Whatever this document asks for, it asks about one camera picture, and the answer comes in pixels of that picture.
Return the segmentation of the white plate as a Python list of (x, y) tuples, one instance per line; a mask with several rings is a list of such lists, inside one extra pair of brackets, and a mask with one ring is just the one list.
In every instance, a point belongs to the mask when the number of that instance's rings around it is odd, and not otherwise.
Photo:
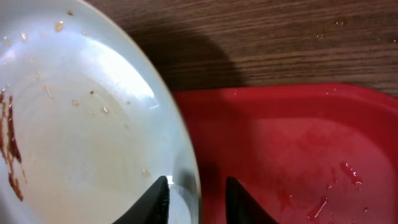
[(85, 1), (1, 2), (1, 222), (112, 223), (161, 176), (200, 223), (195, 153), (157, 70)]

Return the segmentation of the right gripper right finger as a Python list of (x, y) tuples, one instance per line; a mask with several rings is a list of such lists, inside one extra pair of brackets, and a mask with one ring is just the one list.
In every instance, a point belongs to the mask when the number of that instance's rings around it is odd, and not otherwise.
[(227, 224), (277, 224), (234, 177), (226, 179), (225, 207)]

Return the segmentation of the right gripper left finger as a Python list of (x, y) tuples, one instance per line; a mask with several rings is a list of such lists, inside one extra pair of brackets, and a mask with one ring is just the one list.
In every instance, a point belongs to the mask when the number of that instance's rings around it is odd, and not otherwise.
[(169, 206), (168, 180), (160, 176), (113, 224), (168, 224)]

